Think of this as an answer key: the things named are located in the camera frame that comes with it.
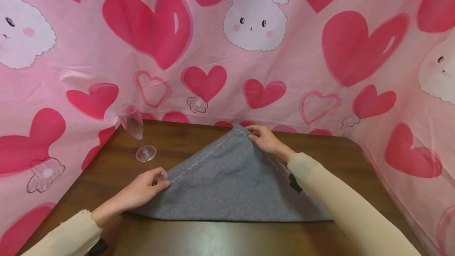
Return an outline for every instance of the gray napkin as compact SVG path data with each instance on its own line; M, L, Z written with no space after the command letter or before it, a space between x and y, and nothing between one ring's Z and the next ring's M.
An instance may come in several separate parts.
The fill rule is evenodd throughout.
M255 146L249 133L236 125L169 170L171 186L133 212L160 220L331 220L305 191L291 187L290 172Z

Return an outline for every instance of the right hand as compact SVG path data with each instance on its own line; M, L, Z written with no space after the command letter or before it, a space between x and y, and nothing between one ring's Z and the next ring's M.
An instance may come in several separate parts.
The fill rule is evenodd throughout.
M248 138L264 152L278 154L279 149L284 146L272 131L264 126L252 124L246 127L246 129L252 133Z
M277 155L285 162L289 162L290 157L295 154L295 151L280 142L268 128L252 124L246 127L246 129L252 133L248 138L262 149L262 151Z

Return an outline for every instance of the wooden table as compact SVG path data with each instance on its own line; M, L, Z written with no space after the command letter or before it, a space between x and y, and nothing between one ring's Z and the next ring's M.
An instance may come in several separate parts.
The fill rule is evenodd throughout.
M230 128L146 121L144 141L158 154L141 163L139 143L121 127L63 196L21 252L81 209L95 209L138 174L176 166ZM427 255L404 217L372 171L357 145L342 137L277 133L295 151L306 152L359 192ZM106 227L109 251L103 255L359 255L332 221L315 223L233 223L159 221L130 213Z

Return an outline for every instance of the pink fabric backdrop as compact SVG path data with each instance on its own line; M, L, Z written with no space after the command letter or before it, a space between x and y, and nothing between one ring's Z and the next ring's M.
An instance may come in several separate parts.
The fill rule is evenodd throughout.
M455 255L455 0L0 0L0 15L1 255L125 102L348 137L431 254Z

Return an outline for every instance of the wine glass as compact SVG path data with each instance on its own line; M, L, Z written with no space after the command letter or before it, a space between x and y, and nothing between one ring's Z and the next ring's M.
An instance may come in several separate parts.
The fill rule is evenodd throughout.
M156 148L152 145L144 145L144 122L137 106L133 103L123 104L117 108L117 116L123 128L141 142L141 148L136 152L136 159L141 162L152 160L156 155Z

